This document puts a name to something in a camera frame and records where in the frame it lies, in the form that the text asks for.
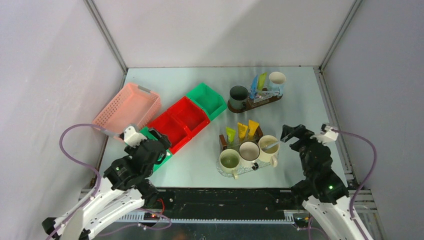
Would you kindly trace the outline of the light blue mug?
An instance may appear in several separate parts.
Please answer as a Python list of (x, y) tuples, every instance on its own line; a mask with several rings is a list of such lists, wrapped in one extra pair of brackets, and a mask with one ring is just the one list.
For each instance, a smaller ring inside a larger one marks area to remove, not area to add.
[(269, 74), (268, 79), (267, 90), (274, 92), (277, 97), (282, 97), (287, 77), (282, 72), (274, 71)]

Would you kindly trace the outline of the green bin with toothbrushes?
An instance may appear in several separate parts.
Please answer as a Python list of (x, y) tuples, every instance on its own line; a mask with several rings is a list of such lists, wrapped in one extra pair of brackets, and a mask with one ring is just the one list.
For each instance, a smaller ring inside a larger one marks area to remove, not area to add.
[[(147, 139), (157, 140), (157, 138), (149, 132), (149, 128), (147, 126), (143, 127), (140, 130), (140, 133), (143, 134)], [(163, 166), (173, 156), (173, 154), (170, 152), (169, 149), (166, 152), (167, 153), (164, 160), (160, 164), (155, 164), (153, 166), (153, 172), (156, 172), (161, 166)]]

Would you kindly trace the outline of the clear acrylic holder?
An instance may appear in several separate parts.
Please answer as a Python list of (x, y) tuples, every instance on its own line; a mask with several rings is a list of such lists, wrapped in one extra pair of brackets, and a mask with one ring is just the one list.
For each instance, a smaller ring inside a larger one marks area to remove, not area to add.
[(269, 99), (273, 96), (272, 93), (267, 91), (256, 91), (249, 92), (247, 102), (253, 107), (259, 107), (269, 102)]

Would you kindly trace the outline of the pink perforated basket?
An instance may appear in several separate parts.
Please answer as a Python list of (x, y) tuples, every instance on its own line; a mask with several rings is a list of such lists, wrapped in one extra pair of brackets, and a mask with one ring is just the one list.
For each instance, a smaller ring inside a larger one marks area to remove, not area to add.
[(112, 133), (122, 134), (129, 125), (140, 130), (149, 123), (162, 107), (160, 95), (137, 85), (127, 83), (91, 122)]

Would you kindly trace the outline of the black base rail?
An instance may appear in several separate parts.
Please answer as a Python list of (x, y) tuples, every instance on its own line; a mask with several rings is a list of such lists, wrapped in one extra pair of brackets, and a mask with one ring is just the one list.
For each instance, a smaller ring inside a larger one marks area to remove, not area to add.
[(160, 187), (141, 207), (174, 223), (292, 223), (312, 214), (302, 207), (306, 193), (295, 188)]

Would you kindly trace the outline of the green bin at back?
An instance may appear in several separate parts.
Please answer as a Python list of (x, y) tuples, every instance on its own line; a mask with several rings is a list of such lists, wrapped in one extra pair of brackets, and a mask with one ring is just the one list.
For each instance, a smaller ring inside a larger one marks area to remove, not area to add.
[(227, 109), (224, 98), (204, 82), (190, 90), (186, 96), (206, 113), (210, 121)]

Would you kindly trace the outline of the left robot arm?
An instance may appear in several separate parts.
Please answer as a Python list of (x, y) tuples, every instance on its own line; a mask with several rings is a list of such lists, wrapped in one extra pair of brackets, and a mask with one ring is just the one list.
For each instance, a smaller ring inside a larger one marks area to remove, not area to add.
[(75, 224), (71, 236), (93, 240), (102, 230), (129, 212), (153, 208), (158, 202), (158, 189), (149, 177), (154, 166), (161, 164), (172, 144), (167, 135), (154, 128), (149, 139), (127, 127), (122, 133), (127, 144), (124, 157), (116, 159), (98, 178), (92, 188), (71, 210), (59, 217), (48, 217), (42, 228), (48, 239), (64, 240), (67, 230)]

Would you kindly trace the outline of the green mug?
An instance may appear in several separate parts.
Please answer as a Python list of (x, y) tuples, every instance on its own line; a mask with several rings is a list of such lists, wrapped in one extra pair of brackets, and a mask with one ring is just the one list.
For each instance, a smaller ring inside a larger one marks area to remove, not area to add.
[(238, 168), (240, 161), (240, 154), (234, 149), (225, 149), (219, 155), (220, 169), (224, 173), (230, 174), (235, 180), (239, 178)]

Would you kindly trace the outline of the black mug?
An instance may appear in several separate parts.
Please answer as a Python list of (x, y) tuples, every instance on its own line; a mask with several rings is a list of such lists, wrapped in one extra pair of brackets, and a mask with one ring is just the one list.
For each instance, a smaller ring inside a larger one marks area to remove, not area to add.
[(233, 86), (229, 91), (229, 104), (235, 110), (242, 110), (246, 107), (249, 91), (241, 85)]

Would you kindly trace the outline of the clear holder with brown ends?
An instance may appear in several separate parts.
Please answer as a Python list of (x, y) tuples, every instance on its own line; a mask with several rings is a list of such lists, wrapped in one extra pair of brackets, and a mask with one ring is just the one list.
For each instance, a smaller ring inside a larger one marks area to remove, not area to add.
[(223, 150), (226, 150), (226, 149), (233, 149), (233, 150), (239, 151), (239, 147), (242, 143), (244, 143), (244, 142), (254, 142), (254, 143), (257, 144), (259, 142), (260, 138), (262, 138), (263, 136), (264, 136), (263, 131), (262, 131), (261, 127), (259, 126), (253, 137), (249, 137), (248, 134), (247, 134), (243, 140), (240, 140), (238, 138), (238, 132), (236, 131), (234, 141), (233, 142), (227, 142), (227, 134), (226, 134), (226, 131), (225, 131), (224, 134), (219, 135), (220, 151), (222, 152)]

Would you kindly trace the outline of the cream mug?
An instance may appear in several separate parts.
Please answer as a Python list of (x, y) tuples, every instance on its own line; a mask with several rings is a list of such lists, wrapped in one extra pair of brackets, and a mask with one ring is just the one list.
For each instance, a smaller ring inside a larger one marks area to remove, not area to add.
[(280, 145), (274, 146), (273, 148), (266, 151), (263, 151), (262, 148), (276, 141), (279, 141), (279, 139), (272, 135), (264, 135), (258, 141), (258, 146), (260, 149), (260, 155), (258, 159), (264, 163), (270, 163), (270, 165), (274, 168), (278, 165)]

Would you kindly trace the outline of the red plastic bin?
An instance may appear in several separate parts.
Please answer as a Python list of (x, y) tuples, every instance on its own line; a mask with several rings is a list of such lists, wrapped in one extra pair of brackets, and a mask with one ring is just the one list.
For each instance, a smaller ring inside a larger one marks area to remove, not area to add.
[(184, 96), (147, 126), (166, 135), (171, 143), (170, 152), (176, 154), (210, 122), (204, 110)]

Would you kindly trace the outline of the clear textured oval tray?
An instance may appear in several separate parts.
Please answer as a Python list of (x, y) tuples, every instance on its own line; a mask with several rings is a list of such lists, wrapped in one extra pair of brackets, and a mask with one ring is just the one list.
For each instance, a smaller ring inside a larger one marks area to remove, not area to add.
[(238, 151), (226, 149), (220, 153), (215, 164), (216, 169), (222, 176), (237, 180), (242, 174), (257, 171), (266, 166), (276, 167), (277, 163), (277, 159), (274, 156), (271, 158), (270, 162), (263, 162), (259, 159), (252, 162), (246, 161), (241, 157)]

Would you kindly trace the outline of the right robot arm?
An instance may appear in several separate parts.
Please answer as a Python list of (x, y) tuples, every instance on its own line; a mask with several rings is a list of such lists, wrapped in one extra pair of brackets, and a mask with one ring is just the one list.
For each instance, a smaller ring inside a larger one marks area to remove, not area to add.
[(290, 188), (291, 204), (307, 210), (330, 240), (371, 240), (373, 237), (360, 219), (354, 202), (359, 194), (349, 194), (348, 187), (333, 171), (328, 143), (338, 139), (341, 130), (329, 124), (316, 134), (304, 125), (282, 126), (280, 141), (297, 141), (290, 148), (298, 152), (304, 180)]

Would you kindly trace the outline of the white ribbed mug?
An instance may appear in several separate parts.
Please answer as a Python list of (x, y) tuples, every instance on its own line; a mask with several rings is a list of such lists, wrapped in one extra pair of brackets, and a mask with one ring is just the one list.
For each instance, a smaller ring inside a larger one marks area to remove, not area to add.
[(256, 171), (259, 168), (257, 160), (260, 156), (259, 146), (252, 141), (246, 141), (239, 146), (240, 166)]

